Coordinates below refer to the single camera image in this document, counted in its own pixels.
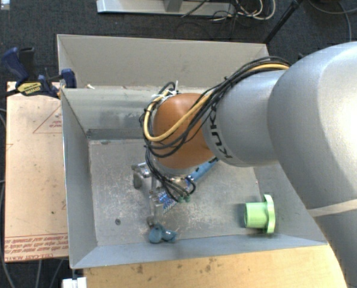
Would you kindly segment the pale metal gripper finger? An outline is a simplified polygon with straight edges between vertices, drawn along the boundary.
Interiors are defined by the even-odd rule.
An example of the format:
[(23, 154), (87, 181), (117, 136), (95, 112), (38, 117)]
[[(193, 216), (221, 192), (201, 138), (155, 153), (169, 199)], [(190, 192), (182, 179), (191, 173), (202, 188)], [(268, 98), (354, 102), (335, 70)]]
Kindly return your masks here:
[(133, 171), (133, 186), (139, 189), (143, 185), (143, 163), (132, 165)]
[(161, 218), (161, 204), (152, 202), (150, 205), (150, 214), (146, 220), (149, 226), (154, 226), (160, 222)]

